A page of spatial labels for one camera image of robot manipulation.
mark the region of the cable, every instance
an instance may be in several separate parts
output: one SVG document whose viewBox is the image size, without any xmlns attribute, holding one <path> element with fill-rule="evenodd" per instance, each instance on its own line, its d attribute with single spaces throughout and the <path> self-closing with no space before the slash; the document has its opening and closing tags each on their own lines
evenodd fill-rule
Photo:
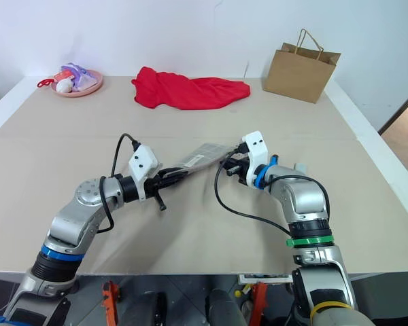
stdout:
<svg viewBox="0 0 408 326">
<path fill-rule="evenodd" d="M 215 188 L 216 199 L 218 200 L 219 204 L 222 207 L 224 207 L 228 212 L 232 212 L 233 214 L 240 215 L 240 216 L 243 216 L 243 217 L 247 217 L 248 219 L 255 219 L 255 220 L 260 221 L 260 222 L 268 223 L 268 224 L 270 224 L 272 226 L 275 226 L 276 228 L 280 229 L 285 234 L 290 235 L 290 232 L 286 228 L 283 228 L 280 224 L 272 222 L 272 221 L 270 221 L 268 219 L 263 219 L 262 217 L 258 217 L 258 216 L 255 216 L 255 215 L 250 215 L 250 214 L 245 214 L 245 213 L 242 213 L 242 212 L 235 211 L 234 209 L 231 209 L 230 207 L 225 205 L 222 202 L 222 200 L 220 199 L 219 191 L 218 191 L 218 179 L 219 179 L 220 172 L 224 168 L 224 165 L 225 165 L 226 161 L 228 161 L 228 159 L 230 159 L 236 153 L 237 153 L 237 150 L 228 153 L 228 155 L 225 157 L 225 159 L 222 161 L 221 165 L 219 166 L 218 171 L 216 172 L 214 188 Z"/>
<path fill-rule="evenodd" d="M 1 312 L 3 309 L 7 308 L 7 306 L 9 306 L 9 302 L 8 302 L 7 304 L 5 304 L 3 307 L 0 308 L 0 312 Z"/>
<path fill-rule="evenodd" d="M 292 319 L 292 316 L 294 316 L 295 306 L 296 306 L 296 302 L 293 301 L 293 303 L 292 303 L 292 305 L 291 305 L 291 307 L 290 307 L 290 311 L 288 312 L 287 320 L 286 320 L 286 322 L 284 323 L 284 326 L 288 326 L 288 325 L 289 325 L 288 322 Z"/>
<path fill-rule="evenodd" d="M 130 136 L 127 133 L 124 133 L 121 135 L 121 137 L 118 140 L 118 144 L 116 145 L 116 150 L 115 150 L 115 156 L 114 156 L 114 163 L 112 164 L 112 172 L 110 173 L 110 177 L 112 178 L 115 175 L 115 167 L 116 167 L 116 160 L 118 159 L 118 153 L 120 151 L 121 143 L 124 137 L 127 137 L 130 139 L 131 144 L 133 145 L 133 149 L 136 151 L 136 149 L 141 145 L 138 141 L 136 141 L 132 136 Z"/>
<path fill-rule="evenodd" d="M 109 220 L 110 225 L 105 229 L 98 230 L 97 233 L 104 233 L 104 232 L 110 231 L 115 226 L 114 219 L 112 218 L 112 215 L 110 214 L 110 210 L 107 205 L 106 197 L 104 194 L 104 180 L 106 180 L 106 177 L 103 175 L 102 177 L 100 177 L 100 186 L 99 186 L 100 198 L 101 198 L 101 202 L 103 203 L 103 208 L 104 208 L 104 211 L 106 212 L 106 216 L 107 216 L 107 219 Z"/>
<path fill-rule="evenodd" d="M 136 151 L 136 149 L 141 145 L 138 141 L 136 141 L 131 135 L 124 133 L 121 135 L 121 137 L 118 139 L 118 144 L 116 144 L 116 150 L 115 150 L 115 156 L 114 156 L 114 162 L 112 164 L 112 171 L 110 173 L 110 177 L 113 178 L 115 175 L 115 167 L 116 167 L 116 160 L 118 159 L 118 154 L 120 151 L 121 143 L 124 137 L 127 137 L 130 139 L 131 144 L 133 145 L 133 150 Z M 104 194 L 104 180 L 106 179 L 105 176 L 100 177 L 100 184 L 99 184 L 99 191 L 100 191 L 100 198 L 101 202 L 103 203 L 103 208 L 106 213 L 107 219 L 109 220 L 109 226 L 105 229 L 98 230 L 97 233 L 104 233 L 107 231 L 110 231 L 111 229 L 114 228 L 115 222 L 114 219 L 112 218 L 112 214 L 110 213 L 109 206 L 107 205 L 106 197 Z"/>
<path fill-rule="evenodd" d="M 274 183 L 274 182 L 276 182 L 278 180 L 282 180 L 282 179 L 303 179 L 303 180 L 313 181 L 316 185 L 318 185 L 319 188 L 324 193 L 326 212 L 328 213 L 328 221 L 329 221 L 331 213 L 330 213 L 328 192 L 326 192 L 325 187 L 319 181 L 317 181 L 317 180 L 315 180 L 313 178 L 310 178 L 310 177 L 306 177 L 305 175 L 281 175 L 281 176 L 275 177 L 272 180 L 265 183 L 265 187 L 271 185 L 272 183 Z"/>
</svg>

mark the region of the blue ring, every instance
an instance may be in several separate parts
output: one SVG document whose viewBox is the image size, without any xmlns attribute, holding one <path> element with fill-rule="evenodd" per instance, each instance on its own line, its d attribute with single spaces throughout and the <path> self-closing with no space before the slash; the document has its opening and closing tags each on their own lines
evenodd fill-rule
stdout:
<svg viewBox="0 0 408 326">
<path fill-rule="evenodd" d="M 29 324 L 21 323 L 19 321 L 7 321 L 6 318 L 3 316 L 0 316 L 0 324 L 1 323 L 6 323 L 8 325 L 15 325 L 15 326 L 30 326 Z"/>
<path fill-rule="evenodd" d="M 257 178 L 254 181 L 254 185 L 255 187 L 257 187 L 258 189 L 263 190 L 264 187 L 260 187 L 260 181 L 261 179 L 263 179 L 263 177 L 265 176 L 267 169 L 270 168 L 272 165 L 277 165 L 278 164 L 278 160 L 276 157 L 271 157 L 271 161 L 269 162 L 269 165 L 266 165 L 257 175 Z"/>
<path fill-rule="evenodd" d="M 47 248 L 44 244 L 42 245 L 41 252 L 50 258 L 65 261 L 80 261 L 84 257 L 84 255 L 67 255 L 66 253 L 58 253 L 57 251 Z"/>
</svg>

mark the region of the brown paper bag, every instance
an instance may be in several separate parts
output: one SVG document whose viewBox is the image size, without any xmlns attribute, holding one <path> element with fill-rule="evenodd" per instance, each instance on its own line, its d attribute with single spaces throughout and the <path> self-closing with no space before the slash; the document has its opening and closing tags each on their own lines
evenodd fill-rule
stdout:
<svg viewBox="0 0 408 326">
<path fill-rule="evenodd" d="M 318 51 L 301 47 L 306 34 Z M 339 57 L 340 53 L 324 52 L 311 34 L 301 29 L 296 46 L 283 43 L 281 50 L 275 52 L 263 90 L 316 103 Z"/>
</svg>

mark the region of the red cloth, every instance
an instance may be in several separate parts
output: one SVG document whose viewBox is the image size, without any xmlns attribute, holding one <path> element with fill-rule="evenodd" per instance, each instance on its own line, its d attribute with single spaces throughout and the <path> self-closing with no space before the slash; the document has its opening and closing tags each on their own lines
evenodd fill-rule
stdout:
<svg viewBox="0 0 408 326">
<path fill-rule="evenodd" d="M 188 79 L 175 73 L 157 73 L 143 67 L 136 79 L 135 101 L 151 109 L 168 104 L 181 110 L 219 109 L 251 94 L 242 81 L 221 78 Z"/>
</svg>

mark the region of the table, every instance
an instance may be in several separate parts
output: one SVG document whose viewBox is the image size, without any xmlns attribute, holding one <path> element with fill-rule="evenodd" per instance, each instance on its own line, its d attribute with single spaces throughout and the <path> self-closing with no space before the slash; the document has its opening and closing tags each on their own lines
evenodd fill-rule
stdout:
<svg viewBox="0 0 408 326">
<path fill-rule="evenodd" d="M 0 126 L 0 271 L 33 264 L 54 214 L 78 184 L 109 174 L 121 133 L 149 145 L 168 166 L 201 143 L 232 145 L 255 130 L 281 165 L 302 162 L 327 188 L 330 225 L 349 273 L 408 271 L 408 175 L 334 81 L 326 91 L 332 101 L 324 93 L 316 105 L 263 92 L 259 79 L 245 79 L 249 98 L 218 110 L 180 111 L 138 105 L 130 79 L 106 77 L 82 98 L 36 90 Z M 130 155 L 125 145 L 120 172 Z M 116 227 L 97 235 L 79 273 L 289 273 L 286 235 L 219 206 L 215 171 L 162 190 L 163 213 L 154 200 L 115 211 Z M 278 203 L 235 178 L 223 176 L 220 193 L 239 211 L 284 222 Z"/>
</svg>

